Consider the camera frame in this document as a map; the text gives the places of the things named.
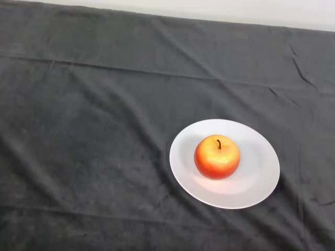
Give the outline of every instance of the apple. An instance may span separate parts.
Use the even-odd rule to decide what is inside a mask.
[[[235,142],[222,135],[208,136],[194,152],[196,167],[210,179],[224,179],[232,175],[239,166],[240,157]]]

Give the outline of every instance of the plate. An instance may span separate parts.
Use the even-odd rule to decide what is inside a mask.
[[[241,160],[236,172],[226,179],[204,177],[194,163],[194,151],[207,136],[221,134],[237,144]],[[189,125],[174,139],[170,165],[178,183],[194,198],[218,208],[253,206],[275,189],[280,165],[271,144],[258,132],[230,120],[209,119]]]

